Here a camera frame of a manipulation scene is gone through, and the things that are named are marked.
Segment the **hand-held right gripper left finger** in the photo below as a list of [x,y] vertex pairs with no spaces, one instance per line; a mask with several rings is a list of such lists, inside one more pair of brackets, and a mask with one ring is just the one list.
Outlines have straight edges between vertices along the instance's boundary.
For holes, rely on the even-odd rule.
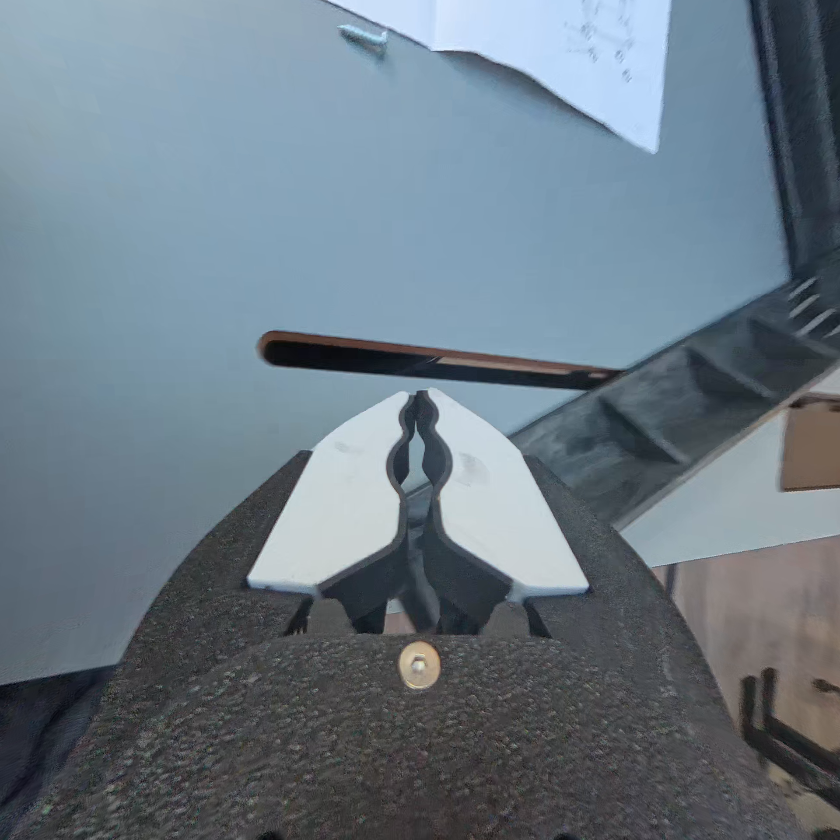
[[314,600],[387,601],[406,571],[403,481],[415,395],[397,392],[318,442],[247,574]]

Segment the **black plastic cart leg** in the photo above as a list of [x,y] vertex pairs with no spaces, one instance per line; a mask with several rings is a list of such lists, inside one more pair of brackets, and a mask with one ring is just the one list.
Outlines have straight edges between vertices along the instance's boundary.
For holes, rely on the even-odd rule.
[[622,529],[838,367],[838,264],[795,279],[511,435]]

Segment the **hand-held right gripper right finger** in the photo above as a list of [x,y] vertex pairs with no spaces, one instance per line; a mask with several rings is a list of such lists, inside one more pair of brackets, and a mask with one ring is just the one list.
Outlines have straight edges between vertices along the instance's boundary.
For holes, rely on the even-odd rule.
[[450,604],[582,595],[590,584],[519,449],[444,392],[417,394],[430,497],[424,570]]

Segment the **white instruction sheet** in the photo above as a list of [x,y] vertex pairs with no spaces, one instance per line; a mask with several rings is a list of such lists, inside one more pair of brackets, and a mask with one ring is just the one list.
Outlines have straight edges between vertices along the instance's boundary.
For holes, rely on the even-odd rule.
[[656,154],[670,1],[331,1],[439,53],[516,70]]

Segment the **cardboard box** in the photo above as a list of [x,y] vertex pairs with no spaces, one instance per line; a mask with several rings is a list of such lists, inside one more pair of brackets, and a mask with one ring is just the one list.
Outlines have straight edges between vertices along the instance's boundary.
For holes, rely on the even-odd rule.
[[785,492],[839,488],[839,401],[809,395],[789,409],[780,488]]

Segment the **silver bolt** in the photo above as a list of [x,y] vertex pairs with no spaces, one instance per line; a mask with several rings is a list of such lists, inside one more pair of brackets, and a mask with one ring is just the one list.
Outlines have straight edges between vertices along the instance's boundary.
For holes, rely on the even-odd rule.
[[387,31],[369,31],[353,24],[342,24],[338,30],[341,37],[352,45],[379,58],[385,56],[389,39]]

